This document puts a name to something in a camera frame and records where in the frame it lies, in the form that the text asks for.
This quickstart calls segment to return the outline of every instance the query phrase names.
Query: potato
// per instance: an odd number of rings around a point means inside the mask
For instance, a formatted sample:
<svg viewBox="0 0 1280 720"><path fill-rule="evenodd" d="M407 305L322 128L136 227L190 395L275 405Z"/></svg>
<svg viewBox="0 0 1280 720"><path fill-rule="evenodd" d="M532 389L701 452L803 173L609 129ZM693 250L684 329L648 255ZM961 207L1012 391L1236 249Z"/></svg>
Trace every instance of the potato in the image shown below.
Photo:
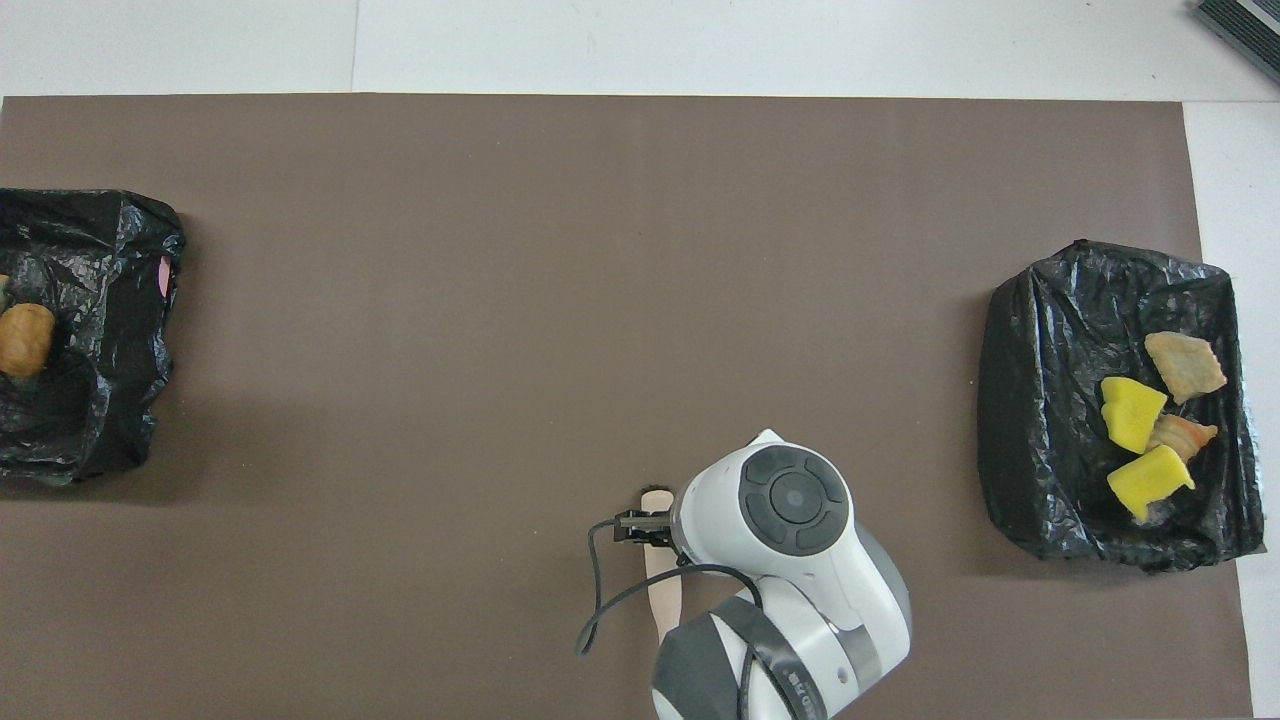
<svg viewBox="0 0 1280 720"><path fill-rule="evenodd" d="M24 302L0 315L0 373L33 378L45 369L54 342L54 314Z"/></svg>

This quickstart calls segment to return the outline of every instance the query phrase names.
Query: fried food piece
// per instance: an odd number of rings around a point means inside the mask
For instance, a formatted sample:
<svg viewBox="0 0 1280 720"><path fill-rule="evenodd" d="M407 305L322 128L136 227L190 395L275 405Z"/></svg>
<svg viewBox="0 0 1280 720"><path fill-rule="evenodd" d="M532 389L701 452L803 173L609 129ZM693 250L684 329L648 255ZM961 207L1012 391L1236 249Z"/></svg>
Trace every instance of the fried food piece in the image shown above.
<svg viewBox="0 0 1280 720"><path fill-rule="evenodd" d="M1201 425L1178 415L1161 415L1156 420L1156 428L1151 432L1151 439L1147 441L1147 450L1167 445L1183 459L1183 462L1189 462L1202 447L1208 445L1208 441L1216 437L1216 425Z"/></svg>
<svg viewBox="0 0 1280 720"><path fill-rule="evenodd" d="M54 314L23 302L0 315L0 373L33 378L45 369L54 342Z"/></svg>
<svg viewBox="0 0 1280 720"><path fill-rule="evenodd" d="M1144 345L1178 405L1226 384L1217 356L1201 338L1161 332L1148 334Z"/></svg>

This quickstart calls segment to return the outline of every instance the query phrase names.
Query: black trash bag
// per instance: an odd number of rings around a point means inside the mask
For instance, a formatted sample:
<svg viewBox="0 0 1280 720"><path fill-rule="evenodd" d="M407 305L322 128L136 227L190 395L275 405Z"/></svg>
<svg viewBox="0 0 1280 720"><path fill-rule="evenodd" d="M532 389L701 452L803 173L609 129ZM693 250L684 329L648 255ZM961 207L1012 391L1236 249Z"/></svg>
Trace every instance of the black trash bag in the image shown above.
<svg viewBox="0 0 1280 720"><path fill-rule="evenodd" d="M0 190L8 302L56 323L41 374L0 374L0 479L61 486L146 460L184 245L173 209L140 195Z"/></svg>
<svg viewBox="0 0 1280 720"><path fill-rule="evenodd" d="M1226 387L1165 411L1219 437L1189 462L1196 489L1153 503L1139 527L1107 486L1137 455L1107 438L1100 383L1166 391L1148 333L1204 338ZM1148 573L1260 550L1256 438L1244 401L1231 278L1160 252L1079 241L996 290L978 392L978 471L991 521L1038 557L1098 557Z"/></svg>

